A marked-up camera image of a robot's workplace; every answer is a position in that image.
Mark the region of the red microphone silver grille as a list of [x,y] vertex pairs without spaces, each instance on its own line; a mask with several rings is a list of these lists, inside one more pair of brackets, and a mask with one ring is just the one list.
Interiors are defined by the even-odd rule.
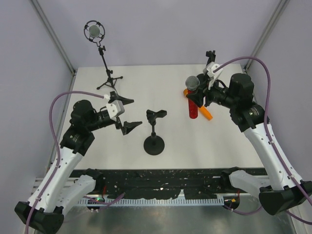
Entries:
[[[200,81],[196,76],[189,76],[186,81],[186,95],[192,94],[199,87]],[[188,108],[189,108],[189,117],[191,119],[196,119],[198,117],[198,107],[197,105],[188,98]]]

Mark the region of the orange microphone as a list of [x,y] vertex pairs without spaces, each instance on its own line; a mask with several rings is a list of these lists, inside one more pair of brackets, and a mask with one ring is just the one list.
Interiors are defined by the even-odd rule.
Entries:
[[[187,90],[185,89],[183,91],[183,94],[186,98],[187,95]],[[200,112],[207,120],[212,120],[213,116],[211,115],[211,113],[204,107],[197,107],[192,101],[188,100],[188,110],[189,110],[189,117],[191,119],[196,119],[198,117],[198,112]]]

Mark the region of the black round-base mic stand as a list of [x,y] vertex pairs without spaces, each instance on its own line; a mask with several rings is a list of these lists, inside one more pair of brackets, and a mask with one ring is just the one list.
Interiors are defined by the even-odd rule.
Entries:
[[211,72],[213,71],[213,65],[215,64],[215,50],[206,52],[207,63],[206,67],[203,70],[203,73],[207,76],[207,80],[211,78]]

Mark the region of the black tripod stand shock mount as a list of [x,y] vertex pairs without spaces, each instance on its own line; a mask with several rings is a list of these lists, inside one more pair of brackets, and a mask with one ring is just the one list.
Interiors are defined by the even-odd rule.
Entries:
[[[89,35],[89,32],[88,32],[89,27],[91,25],[95,25],[95,24],[100,28],[100,35],[97,38],[91,37]],[[119,79],[123,79],[123,76],[113,78],[112,77],[113,70],[110,70],[108,68],[108,66],[107,66],[107,63],[106,63],[106,60],[105,60],[105,57],[104,57],[104,52],[106,51],[106,47],[104,45],[101,45],[101,42],[105,38],[105,34],[106,34],[106,31],[105,31],[105,28],[104,28],[103,24],[100,23],[99,21],[96,21],[96,20],[90,20],[90,21],[86,22],[86,24],[85,24],[85,26],[83,28],[83,33],[84,33],[85,38],[89,42],[94,43],[97,46],[97,50],[98,50],[99,55],[100,55],[100,57],[102,59],[102,62],[103,62],[104,67],[105,67],[105,72],[106,72],[106,75],[107,75],[107,80],[103,84],[98,86],[97,90],[100,90],[102,87],[107,86],[109,88],[112,88],[118,94],[118,92],[116,90],[116,82]]]

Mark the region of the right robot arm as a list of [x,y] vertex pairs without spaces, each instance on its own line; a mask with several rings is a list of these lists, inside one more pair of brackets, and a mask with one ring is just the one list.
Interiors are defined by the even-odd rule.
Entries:
[[210,87],[210,81],[205,74],[188,77],[186,97],[197,108],[211,103],[228,108],[232,121],[252,144],[268,175],[268,179],[260,179],[233,167],[221,173],[221,188],[226,192],[240,189],[249,193],[259,199],[270,215],[302,204],[306,200],[304,193],[312,194],[312,183],[304,181],[286,159],[264,109],[253,100],[251,77],[236,73],[228,87],[220,80]]

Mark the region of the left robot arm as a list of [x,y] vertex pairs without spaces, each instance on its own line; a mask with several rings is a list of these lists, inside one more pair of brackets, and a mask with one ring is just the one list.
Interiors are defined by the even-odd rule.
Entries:
[[109,95],[94,97],[107,100],[97,111],[88,100],[77,101],[71,112],[70,127],[61,141],[54,140],[57,155],[47,174],[35,192],[26,202],[18,202],[15,213],[25,224],[24,232],[29,228],[42,234],[55,234],[64,222],[71,208],[88,193],[101,194],[105,188],[103,174],[96,169],[87,169],[73,185],[64,188],[72,171],[86,155],[95,140],[94,131],[114,125],[123,135],[129,134],[137,122],[121,122],[119,116],[124,106],[134,100],[122,97],[112,91]]

